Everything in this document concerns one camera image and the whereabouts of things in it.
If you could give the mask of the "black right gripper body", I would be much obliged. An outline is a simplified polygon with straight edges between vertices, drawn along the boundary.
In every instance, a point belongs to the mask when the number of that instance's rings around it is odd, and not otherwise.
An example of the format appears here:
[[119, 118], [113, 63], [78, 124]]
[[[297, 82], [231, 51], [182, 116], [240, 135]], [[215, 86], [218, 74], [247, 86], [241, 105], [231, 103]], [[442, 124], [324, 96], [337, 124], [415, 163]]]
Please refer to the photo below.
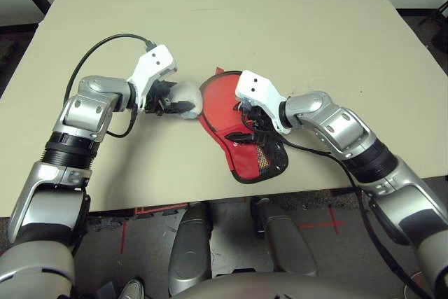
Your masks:
[[275, 137], [277, 135], [271, 118], [259, 106], [252, 106], [250, 108], [240, 106], [239, 110], [242, 114], [241, 121], [243, 125], [252, 131], [252, 133], [259, 136]]

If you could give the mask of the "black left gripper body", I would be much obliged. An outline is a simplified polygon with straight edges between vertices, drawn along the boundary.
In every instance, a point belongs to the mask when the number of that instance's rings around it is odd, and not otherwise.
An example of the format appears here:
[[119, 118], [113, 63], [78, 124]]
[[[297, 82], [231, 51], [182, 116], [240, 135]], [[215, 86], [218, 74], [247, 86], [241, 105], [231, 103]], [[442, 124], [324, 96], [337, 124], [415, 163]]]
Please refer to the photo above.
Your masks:
[[154, 81], [146, 95], [146, 103], [143, 111], [157, 116], [174, 113], [169, 93], [175, 86], [171, 81]]

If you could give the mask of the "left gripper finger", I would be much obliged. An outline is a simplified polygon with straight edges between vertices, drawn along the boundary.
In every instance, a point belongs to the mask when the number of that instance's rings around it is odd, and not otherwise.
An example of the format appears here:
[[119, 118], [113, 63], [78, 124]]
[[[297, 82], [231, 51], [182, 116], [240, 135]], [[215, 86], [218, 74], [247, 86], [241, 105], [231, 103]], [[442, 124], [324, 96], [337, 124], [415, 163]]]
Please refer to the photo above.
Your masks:
[[165, 113], [186, 113], [195, 108], [192, 102], [171, 102], [164, 106]]

